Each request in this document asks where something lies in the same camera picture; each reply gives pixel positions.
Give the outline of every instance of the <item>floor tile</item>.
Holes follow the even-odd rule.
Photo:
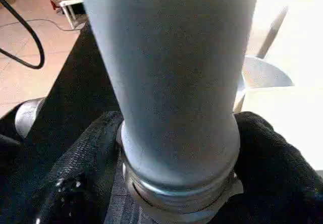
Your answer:
[[[9,111],[11,111],[19,103],[20,102],[8,103],[8,104],[0,104],[0,118],[3,117]]]
[[[79,32],[65,32],[59,30],[55,25],[46,22],[43,26],[34,28],[45,53],[70,51]],[[19,51],[18,56],[39,54],[37,45],[33,39],[29,40],[26,46]]]
[[[46,96],[68,54],[68,52],[61,52],[46,55],[45,65],[40,70],[33,70],[10,61],[0,74],[0,104]],[[35,64],[39,62],[37,55],[21,57],[21,59]]]
[[[12,55],[16,55],[19,50],[30,39],[29,32],[21,25],[11,25],[0,28],[0,48],[6,50]],[[6,58],[4,54],[0,53],[0,58]]]
[[[10,59],[9,58],[0,58],[0,75],[3,70],[9,65]]]

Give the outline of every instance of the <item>black fabric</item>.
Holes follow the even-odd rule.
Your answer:
[[[24,210],[22,223],[103,223],[118,152],[119,112],[104,113],[54,164]]]
[[[0,175],[6,175],[12,170],[11,166],[20,148],[20,142],[0,134]]]
[[[241,149],[235,172],[244,193],[211,223],[323,223],[323,183],[301,153],[260,116],[236,114]]]
[[[119,158],[111,200],[104,224],[157,224],[126,190]]]

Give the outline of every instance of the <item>gray cylinder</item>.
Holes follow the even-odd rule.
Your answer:
[[[150,190],[194,192],[232,171],[255,1],[85,0],[125,118],[127,165]]]

